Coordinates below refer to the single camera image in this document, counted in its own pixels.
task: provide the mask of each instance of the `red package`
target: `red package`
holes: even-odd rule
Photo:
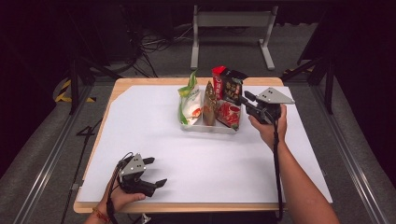
[[[217,120],[227,127],[238,130],[241,115],[241,103],[243,80],[248,76],[219,66],[212,69],[214,90],[218,102]]]

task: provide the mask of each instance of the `snack package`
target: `snack package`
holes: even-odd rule
[[[204,109],[203,109],[204,125],[215,126],[217,111],[218,111],[218,107],[217,107],[215,90],[213,89],[212,83],[208,81],[205,89],[205,98],[204,98]]]
[[[234,130],[239,129],[243,80],[248,76],[225,66],[212,69],[214,90],[218,104],[217,120]]]
[[[180,103],[178,106],[178,116],[182,124],[194,124],[201,116],[201,92],[197,85],[196,71],[190,75],[189,84],[178,89]]]

